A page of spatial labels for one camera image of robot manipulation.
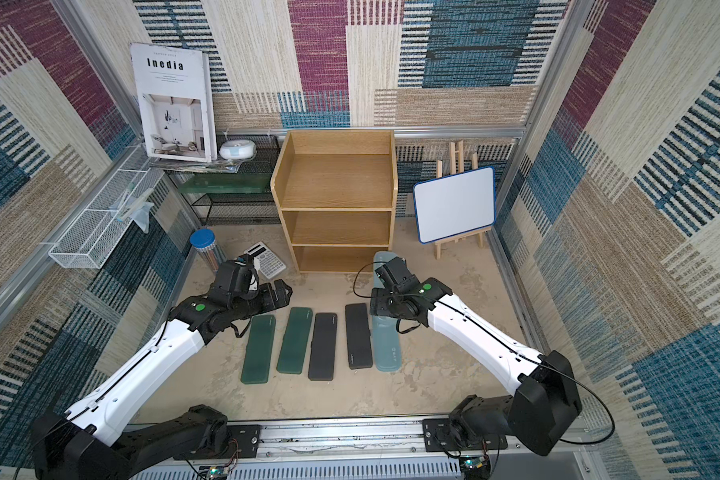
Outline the light blue pencil case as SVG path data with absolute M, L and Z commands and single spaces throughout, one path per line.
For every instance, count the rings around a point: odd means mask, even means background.
M 390 251 L 380 251 L 375 254 L 373 265 L 372 265 L 372 273 L 373 273 L 373 277 L 374 277 L 374 279 L 373 279 L 373 287 L 374 288 L 380 288 L 384 292 L 387 292 L 382 288 L 381 281 L 377 278 L 374 270 L 379 266 L 380 263 L 387 261 L 387 260 L 391 260 L 392 258 L 397 257 L 397 256 L 398 256 L 397 254 L 390 252 Z
M 396 320 L 371 316 L 371 341 L 376 368 L 381 372 L 396 372 L 402 366 L 402 349 Z

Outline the black pencil case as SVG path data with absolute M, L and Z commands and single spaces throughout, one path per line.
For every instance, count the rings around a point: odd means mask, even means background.
M 371 368 L 373 354 L 368 309 L 365 303 L 345 307 L 348 366 L 351 370 Z
M 335 313 L 317 313 L 310 349 L 308 378 L 331 381 L 334 376 L 338 317 Z

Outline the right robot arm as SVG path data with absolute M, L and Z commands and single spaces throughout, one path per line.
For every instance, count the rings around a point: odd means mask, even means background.
M 442 441 L 472 447 L 513 436 L 531 452 L 548 455 L 582 411 L 569 360 L 543 354 L 483 319 L 434 277 L 419 280 L 404 259 L 377 262 L 370 308 L 374 315 L 414 321 L 447 337 L 483 365 L 504 387 L 500 397 L 469 395 L 448 415 Z

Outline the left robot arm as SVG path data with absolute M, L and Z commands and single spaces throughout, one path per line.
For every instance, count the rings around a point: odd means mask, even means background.
M 31 425 L 31 454 L 38 479 L 130 479 L 169 458 L 193 453 L 230 456 L 225 414 L 206 405 L 128 431 L 134 415 L 160 386 L 219 333 L 245 330 L 237 322 L 289 305 L 283 280 L 262 283 L 248 254 L 218 268 L 207 293 L 170 310 L 146 344 L 108 380 L 66 409 L 48 412 Z

